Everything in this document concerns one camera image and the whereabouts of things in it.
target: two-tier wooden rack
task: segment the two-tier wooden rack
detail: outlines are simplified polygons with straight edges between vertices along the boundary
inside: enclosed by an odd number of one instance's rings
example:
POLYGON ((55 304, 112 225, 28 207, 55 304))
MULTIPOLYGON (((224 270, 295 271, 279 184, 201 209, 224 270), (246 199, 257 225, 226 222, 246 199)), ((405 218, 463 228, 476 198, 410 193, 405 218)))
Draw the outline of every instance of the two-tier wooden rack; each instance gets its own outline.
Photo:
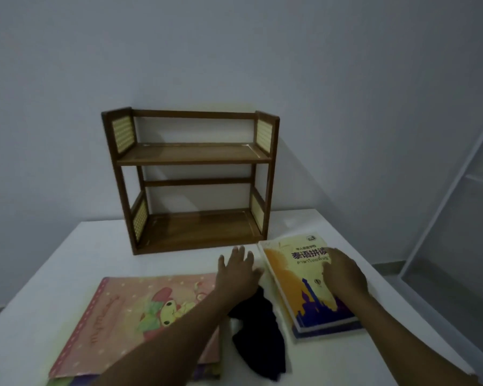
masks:
POLYGON ((129 233, 132 252, 169 252, 213 246, 230 246, 266 240, 273 177, 276 166, 279 117, 264 112, 199 112, 133 110, 130 107, 102 113, 113 171, 129 233), (254 121, 251 143, 144 143, 137 140, 136 117, 245 119, 254 121), (142 166, 251 164, 250 177, 145 180, 142 166), (256 164, 268 164, 265 198, 255 187, 256 164), (140 194, 129 205, 122 166, 135 166, 140 194), (206 184, 250 184, 248 208, 151 214, 147 187, 206 184))

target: pink notebook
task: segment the pink notebook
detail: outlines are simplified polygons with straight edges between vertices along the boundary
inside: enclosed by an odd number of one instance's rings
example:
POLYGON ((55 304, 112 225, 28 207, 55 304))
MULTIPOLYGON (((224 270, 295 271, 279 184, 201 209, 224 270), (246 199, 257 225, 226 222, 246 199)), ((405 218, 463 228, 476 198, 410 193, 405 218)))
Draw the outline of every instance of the pink notebook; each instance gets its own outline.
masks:
MULTIPOLYGON (((215 287, 215 276, 105 277, 49 377, 101 374, 203 300, 215 287)), ((198 364, 219 361, 217 329, 198 364)))

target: cartoon character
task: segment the cartoon character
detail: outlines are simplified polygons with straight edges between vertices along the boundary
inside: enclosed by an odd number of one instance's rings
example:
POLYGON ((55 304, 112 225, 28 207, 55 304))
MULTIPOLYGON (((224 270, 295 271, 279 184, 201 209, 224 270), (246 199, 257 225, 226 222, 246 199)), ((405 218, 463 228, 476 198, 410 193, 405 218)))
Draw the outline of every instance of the cartoon character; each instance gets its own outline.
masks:
MULTIPOLYGON (((200 288, 201 283, 195 283, 195 292, 200 288)), ((145 311, 140 318, 138 331, 143 333, 143 338, 148 341, 164 328, 170 326, 176 319, 181 318, 188 311, 206 297, 206 294, 199 292, 196 294, 196 302, 183 302, 178 304, 171 297, 172 289, 164 287, 152 297, 145 307, 145 311)))

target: person's left hand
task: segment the person's left hand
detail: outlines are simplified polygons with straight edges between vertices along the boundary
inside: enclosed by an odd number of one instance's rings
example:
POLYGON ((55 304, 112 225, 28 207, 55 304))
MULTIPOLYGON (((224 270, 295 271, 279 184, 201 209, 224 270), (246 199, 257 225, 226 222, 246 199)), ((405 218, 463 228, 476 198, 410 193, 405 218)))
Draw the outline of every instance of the person's left hand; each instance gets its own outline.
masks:
POLYGON ((230 308, 253 296, 258 289, 258 282, 264 270, 256 268, 254 255, 247 253, 245 259, 245 246, 235 246, 227 266, 224 255, 218 259, 218 274, 216 275, 215 291, 222 295, 230 308))

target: lower shelf board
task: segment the lower shelf board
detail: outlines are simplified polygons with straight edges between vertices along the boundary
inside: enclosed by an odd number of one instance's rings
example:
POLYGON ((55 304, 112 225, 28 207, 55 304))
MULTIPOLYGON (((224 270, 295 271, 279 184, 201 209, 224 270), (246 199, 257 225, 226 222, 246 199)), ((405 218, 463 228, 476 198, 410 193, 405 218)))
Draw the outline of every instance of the lower shelf board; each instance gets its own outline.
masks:
POLYGON ((143 229, 137 253, 242 245, 263 239, 248 208, 151 214, 143 229))

